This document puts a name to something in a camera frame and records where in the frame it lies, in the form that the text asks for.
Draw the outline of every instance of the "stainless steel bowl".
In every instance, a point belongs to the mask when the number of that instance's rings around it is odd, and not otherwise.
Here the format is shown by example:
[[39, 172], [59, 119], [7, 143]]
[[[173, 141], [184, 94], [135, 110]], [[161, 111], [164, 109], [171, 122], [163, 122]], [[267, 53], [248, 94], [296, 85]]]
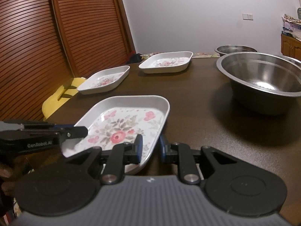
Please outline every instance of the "stainless steel bowl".
[[280, 57], [231, 53], [220, 57], [216, 65], [230, 78], [233, 96], [261, 114], [284, 114], [301, 96], [301, 68]]
[[242, 46], [242, 45], [226, 45], [217, 47], [214, 49], [217, 53], [219, 53], [220, 56], [224, 56], [229, 53], [238, 53], [238, 52], [257, 52], [256, 49]]
[[288, 57], [288, 56], [284, 56], [284, 55], [280, 55], [278, 57], [286, 59], [286, 60], [296, 64], [297, 66], [301, 67], [301, 61], [300, 60], [297, 60], [297, 59], [294, 59], [294, 58], [291, 58], [291, 57]]

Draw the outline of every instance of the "table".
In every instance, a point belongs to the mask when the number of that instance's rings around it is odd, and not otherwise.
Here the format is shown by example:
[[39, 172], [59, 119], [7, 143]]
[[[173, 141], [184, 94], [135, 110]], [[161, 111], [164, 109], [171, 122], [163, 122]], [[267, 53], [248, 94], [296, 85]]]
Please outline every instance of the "table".
[[[193, 149], [213, 146], [279, 175], [288, 188], [281, 214], [297, 225], [301, 222], [300, 101], [285, 116], [251, 112], [232, 99], [229, 79], [218, 71], [216, 60], [192, 59], [185, 71], [174, 74], [148, 75], [139, 70], [138, 64], [131, 64], [129, 75], [116, 89], [103, 94], [77, 94], [49, 121], [74, 124], [93, 105], [111, 96], [161, 95], [170, 102], [163, 129], [170, 142], [187, 143]], [[139, 174], [173, 173], [174, 167], [160, 163], [157, 147]]]

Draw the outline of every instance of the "louvered closet door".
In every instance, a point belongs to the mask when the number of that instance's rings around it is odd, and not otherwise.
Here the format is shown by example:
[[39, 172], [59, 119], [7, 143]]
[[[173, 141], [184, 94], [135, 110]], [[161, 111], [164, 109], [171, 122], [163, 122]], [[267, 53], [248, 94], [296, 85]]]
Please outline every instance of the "louvered closet door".
[[80, 76], [126, 62], [129, 52], [116, 0], [58, 0], [58, 4]]
[[41, 120], [42, 103], [71, 78], [49, 0], [0, 0], [0, 120]]

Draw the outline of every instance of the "square white dish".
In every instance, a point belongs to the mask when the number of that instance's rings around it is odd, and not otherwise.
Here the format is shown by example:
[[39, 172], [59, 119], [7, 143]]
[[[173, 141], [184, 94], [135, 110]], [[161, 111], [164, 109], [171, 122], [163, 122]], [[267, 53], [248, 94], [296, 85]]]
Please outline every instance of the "square white dish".
[[145, 60], [139, 68], [147, 74], [180, 72], [187, 68], [192, 55], [189, 51], [159, 53]]
[[90, 76], [77, 90], [82, 94], [108, 92], [118, 87], [129, 73], [130, 66], [104, 69]]
[[156, 95], [114, 96], [94, 105], [75, 126], [88, 128], [83, 140], [66, 140], [62, 146], [65, 157], [75, 155], [93, 146], [103, 150], [115, 144], [133, 143], [142, 134], [143, 148], [139, 165], [125, 166], [127, 174], [139, 172], [149, 160], [170, 111], [166, 98]]

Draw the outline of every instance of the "white wall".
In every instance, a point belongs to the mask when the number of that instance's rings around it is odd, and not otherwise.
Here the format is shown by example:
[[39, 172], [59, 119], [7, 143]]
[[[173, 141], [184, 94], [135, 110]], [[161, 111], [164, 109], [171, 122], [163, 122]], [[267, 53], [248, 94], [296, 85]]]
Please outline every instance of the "white wall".
[[[279, 54], [281, 16], [298, 0], [123, 0], [136, 52], [213, 52], [243, 44]], [[243, 20], [252, 13], [254, 20]]]

